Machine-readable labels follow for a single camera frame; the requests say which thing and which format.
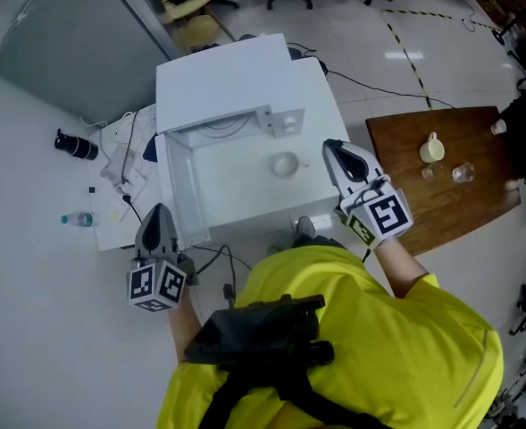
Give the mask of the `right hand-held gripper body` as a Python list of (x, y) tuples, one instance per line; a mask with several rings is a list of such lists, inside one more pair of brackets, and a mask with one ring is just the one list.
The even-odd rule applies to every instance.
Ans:
[(387, 175), (342, 198), (338, 210), (343, 224), (366, 247), (378, 247), (413, 226), (403, 191), (394, 189)]

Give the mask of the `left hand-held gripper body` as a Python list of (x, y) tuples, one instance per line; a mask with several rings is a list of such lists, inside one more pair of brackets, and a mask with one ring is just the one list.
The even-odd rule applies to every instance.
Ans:
[(127, 298), (149, 313), (178, 308), (187, 286), (197, 284), (196, 266), (186, 254), (162, 245), (151, 256), (135, 257), (127, 273)]

